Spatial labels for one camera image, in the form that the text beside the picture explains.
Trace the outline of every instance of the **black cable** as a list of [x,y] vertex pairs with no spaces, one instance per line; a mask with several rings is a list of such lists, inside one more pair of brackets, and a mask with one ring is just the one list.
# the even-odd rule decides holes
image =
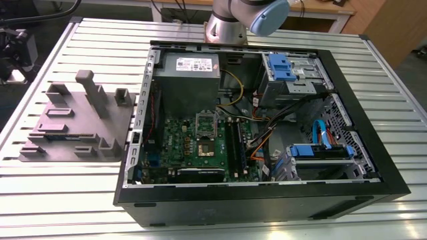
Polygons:
[[179,8],[180,8],[182,12],[184,13],[184,16],[186,16],[186,19],[187,19],[187,23],[190,23],[190,19],[188,19],[188,14],[187,14],[187,9],[186,9],[186,2],[184,2],[184,0],[182,1],[182,2],[183,2],[183,4],[184,4],[184,8],[182,7],[182,4],[179,3],[179,0],[175,0],[175,2],[176,2],[176,4],[178,4],[178,6],[179,6]]
[[[234,96],[230,97],[230,102],[234,102]],[[236,104],[231,105],[234,107],[234,109],[239,112],[240,116],[247,117],[247,115],[243,113],[243,111],[240,110],[240,108],[236,106]]]
[[303,1],[303,0],[300,0],[300,6],[302,6],[302,8],[300,8],[300,15],[299,15],[299,17],[304,17],[304,14],[306,14],[306,4],[304,4],[304,1]]
[[174,8],[167,8],[167,10],[168,10],[168,12],[171,13],[171,17],[175,19],[178,19],[178,20],[180,20],[182,22],[186,22],[186,20],[182,20],[180,18],[179,18],[179,16],[176,15],[176,13],[182,13],[182,11],[178,11],[176,9],[174,9]]
[[323,99],[328,96],[330,94],[327,92],[324,93],[318,93],[315,95],[306,95],[302,99],[299,99],[295,103],[291,105],[286,106],[271,118],[266,125],[266,129],[271,127],[276,121],[279,121],[282,118],[286,117],[286,114],[290,115],[295,110],[295,108],[299,108],[306,102],[315,100],[315,99]]
[[238,116],[236,114],[232,114],[230,111],[227,111],[222,106],[216,106],[220,110],[223,110],[224,113],[227,113],[230,116],[239,118],[240,116]]
[[195,16],[196,16],[198,12],[199,12],[199,10],[196,10],[196,11],[195,11],[194,15],[192,15],[192,16],[191,16],[191,18],[190,18],[190,21],[192,21],[192,20],[194,20],[194,18],[195,18]]
[[170,17],[167,17],[167,16],[164,16],[164,15],[162,14],[162,11],[159,10],[159,8],[158,8],[154,0],[151,0],[151,3],[152,3],[154,8],[156,9],[156,11],[159,12],[159,14],[162,15],[162,17],[172,23],[174,20],[172,20]]
[[186,17],[187,17],[187,23],[191,24],[191,19],[188,18],[188,12],[187,12],[187,7],[186,7],[186,0],[182,0],[182,5],[184,7],[184,14],[186,14]]
[[270,158],[270,139],[267,139],[264,145],[262,146],[262,151],[263,151],[263,157],[264,157],[264,164],[266,167],[268,168],[268,175],[263,174],[263,182],[270,182],[272,179],[272,159]]
[[67,11],[56,13],[56,14],[44,15],[44,16],[12,18],[12,19],[0,19],[0,26],[41,22],[41,21],[63,18],[63,17],[71,15],[78,10],[80,3],[82,3],[82,0],[75,0],[72,7]]
[[254,138],[251,140],[251,143],[255,143],[256,141],[259,141],[260,139],[263,139],[264,137],[267,137],[267,135],[270,134],[270,132],[274,130],[275,126],[272,126],[267,131],[264,131],[262,134],[258,135],[256,138]]

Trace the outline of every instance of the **ram slot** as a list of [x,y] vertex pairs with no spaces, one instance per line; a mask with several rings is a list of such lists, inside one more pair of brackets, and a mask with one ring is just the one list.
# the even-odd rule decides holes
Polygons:
[[247,156],[246,156],[246,145],[243,142],[243,134],[242,134],[242,128],[240,128],[240,122],[235,122],[232,125],[232,131],[235,133],[235,145],[234,145],[234,150],[236,152],[236,165],[238,165],[238,170],[239,170],[239,174],[244,174],[246,173],[246,169],[247,169]]
[[236,162],[236,150],[235,150],[235,133],[234,123],[231,120],[226,123],[226,147],[227,147],[227,162],[228,162],[228,173],[231,178],[239,176],[238,173],[238,162]]

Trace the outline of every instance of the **motherboard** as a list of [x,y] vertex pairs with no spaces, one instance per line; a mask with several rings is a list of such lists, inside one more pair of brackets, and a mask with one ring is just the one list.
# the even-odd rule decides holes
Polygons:
[[167,118],[160,153],[146,152],[146,184],[258,182],[259,167],[247,164],[251,123],[218,119],[210,112],[192,118]]

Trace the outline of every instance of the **aluminum slotted table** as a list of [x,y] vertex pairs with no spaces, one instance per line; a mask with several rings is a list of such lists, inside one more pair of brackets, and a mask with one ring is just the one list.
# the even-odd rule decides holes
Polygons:
[[420,239],[427,238],[427,114],[372,43],[358,35],[248,33],[251,45],[326,49],[378,131],[411,194],[334,220],[142,228],[115,207],[120,163],[20,162],[51,83],[72,91],[80,69],[106,92],[139,93],[151,40],[202,42],[202,25],[84,18],[68,24],[37,78],[0,134],[0,237],[100,236],[140,239]]

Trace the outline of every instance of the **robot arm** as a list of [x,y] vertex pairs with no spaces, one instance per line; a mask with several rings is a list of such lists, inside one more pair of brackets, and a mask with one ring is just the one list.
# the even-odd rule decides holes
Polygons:
[[206,41],[244,44],[247,28],[260,37],[272,34],[290,13],[287,0],[215,0],[206,26]]

